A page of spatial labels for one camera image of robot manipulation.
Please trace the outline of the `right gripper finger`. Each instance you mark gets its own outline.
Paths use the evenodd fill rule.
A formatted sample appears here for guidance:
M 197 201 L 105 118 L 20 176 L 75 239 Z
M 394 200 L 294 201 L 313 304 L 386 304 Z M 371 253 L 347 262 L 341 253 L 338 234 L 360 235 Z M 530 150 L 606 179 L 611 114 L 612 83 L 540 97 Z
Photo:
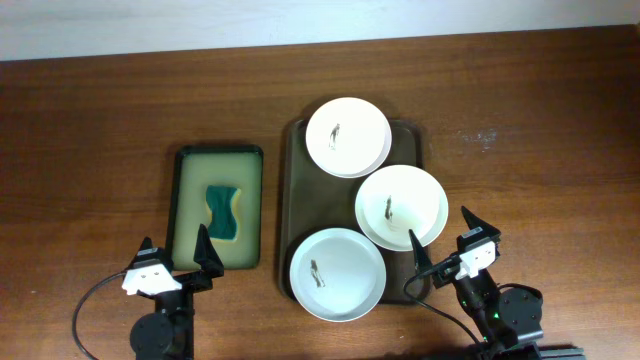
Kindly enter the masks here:
M 421 245 L 414 231 L 409 229 L 408 233 L 413 249 L 416 276 L 424 277 L 427 275 L 428 271 L 432 269 L 433 264 L 427 255 L 427 251 Z
M 501 231 L 498 228 L 480 219 L 467 207 L 462 206 L 461 213 L 469 227 L 469 230 L 462 235 L 463 238 L 467 239 L 476 235 L 483 235 L 484 237 L 489 238 L 499 238 L 501 236 Z

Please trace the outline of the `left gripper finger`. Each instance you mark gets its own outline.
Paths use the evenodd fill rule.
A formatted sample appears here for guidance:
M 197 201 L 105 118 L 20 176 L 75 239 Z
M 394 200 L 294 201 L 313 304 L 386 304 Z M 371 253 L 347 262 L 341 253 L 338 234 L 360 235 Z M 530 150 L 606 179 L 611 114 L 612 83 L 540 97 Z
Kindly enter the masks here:
M 160 265 L 168 269 L 168 256 L 162 247 L 154 247 L 152 240 L 145 237 L 134 258 L 127 266 L 127 270 L 137 270 Z
M 208 228 L 204 224 L 201 224 L 198 229 L 193 261 L 209 277 L 222 277 L 224 275 L 224 264 L 215 251 L 209 237 Z

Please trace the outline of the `green yellow sponge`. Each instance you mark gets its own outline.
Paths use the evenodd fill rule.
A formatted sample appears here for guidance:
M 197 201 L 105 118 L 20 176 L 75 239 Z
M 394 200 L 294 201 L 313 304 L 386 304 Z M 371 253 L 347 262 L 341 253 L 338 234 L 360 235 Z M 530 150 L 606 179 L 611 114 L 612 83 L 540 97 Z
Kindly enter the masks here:
M 241 190 L 236 187 L 209 185 L 205 203 L 210 215 L 207 225 L 211 240 L 233 242 L 239 233 L 237 207 Z

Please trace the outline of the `white plate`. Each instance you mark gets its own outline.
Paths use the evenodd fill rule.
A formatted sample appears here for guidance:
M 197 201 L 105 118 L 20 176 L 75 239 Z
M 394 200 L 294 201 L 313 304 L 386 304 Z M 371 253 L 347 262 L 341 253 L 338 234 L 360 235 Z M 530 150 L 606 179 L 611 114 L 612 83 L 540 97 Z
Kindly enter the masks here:
M 409 165 L 387 166 L 367 177 L 358 189 L 354 209 L 364 234 L 396 252 L 412 249 L 410 233 L 421 246 L 431 244 L 449 215 L 441 184 L 425 170 Z
M 358 178 L 386 160 L 392 145 L 391 126 L 372 103 L 342 97 L 313 113 L 305 143 L 311 159 L 323 171 L 340 178 Z
M 329 322 L 348 322 L 379 303 L 386 287 L 386 266 L 378 248 L 364 235 L 328 228 L 308 236 L 295 250 L 289 282 L 307 312 Z

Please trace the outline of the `white plate bottom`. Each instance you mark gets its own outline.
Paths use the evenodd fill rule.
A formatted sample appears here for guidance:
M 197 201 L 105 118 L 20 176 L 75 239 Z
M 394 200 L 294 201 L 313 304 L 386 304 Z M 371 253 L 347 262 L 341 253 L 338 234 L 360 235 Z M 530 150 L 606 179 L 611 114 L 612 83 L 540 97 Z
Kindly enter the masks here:
M 295 250 L 289 282 L 307 312 L 329 322 L 348 322 L 379 303 L 386 287 L 386 266 L 378 248 L 364 235 L 328 228 L 308 236 Z

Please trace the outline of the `white plate top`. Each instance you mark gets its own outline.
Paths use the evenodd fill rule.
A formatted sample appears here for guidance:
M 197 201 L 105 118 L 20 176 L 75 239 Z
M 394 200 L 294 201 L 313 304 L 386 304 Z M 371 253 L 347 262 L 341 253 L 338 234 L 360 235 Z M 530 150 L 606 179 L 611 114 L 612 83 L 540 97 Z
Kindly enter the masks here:
M 342 97 L 313 113 L 305 143 L 311 159 L 323 171 L 340 178 L 358 178 L 386 160 L 392 145 L 391 126 L 372 103 Z

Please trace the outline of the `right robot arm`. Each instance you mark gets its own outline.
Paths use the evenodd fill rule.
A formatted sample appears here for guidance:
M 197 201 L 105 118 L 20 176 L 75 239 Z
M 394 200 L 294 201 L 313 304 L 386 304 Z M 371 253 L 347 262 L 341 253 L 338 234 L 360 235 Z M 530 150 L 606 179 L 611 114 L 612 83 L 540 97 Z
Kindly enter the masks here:
M 457 250 L 439 263 L 432 263 L 413 230 L 408 235 L 413 248 L 416 274 L 407 280 L 403 292 L 412 302 L 452 321 L 467 334 L 472 331 L 457 318 L 426 304 L 412 295 L 408 287 L 430 278 L 436 288 L 453 285 L 456 298 L 479 332 L 466 348 L 430 354 L 430 359 L 460 360 L 560 360 L 584 359 L 582 348 L 573 346 L 539 347 L 543 295 L 536 288 L 517 284 L 497 284 L 488 267 L 499 258 L 501 232 L 466 207 L 461 213 L 469 231 L 457 237 Z

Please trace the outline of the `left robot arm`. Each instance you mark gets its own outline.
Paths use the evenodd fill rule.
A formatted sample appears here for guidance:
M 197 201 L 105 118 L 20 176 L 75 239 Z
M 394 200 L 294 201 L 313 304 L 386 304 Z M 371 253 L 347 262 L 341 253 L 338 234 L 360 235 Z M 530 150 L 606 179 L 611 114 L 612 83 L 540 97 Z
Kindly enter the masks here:
M 173 261 L 145 238 L 125 270 L 122 288 L 129 295 L 154 301 L 155 310 L 142 316 L 130 332 L 130 346 L 137 359 L 192 359 L 194 357 L 194 302 L 196 293 L 213 288 L 224 275 L 224 265 L 200 225 L 193 261 L 199 269 L 172 275 Z

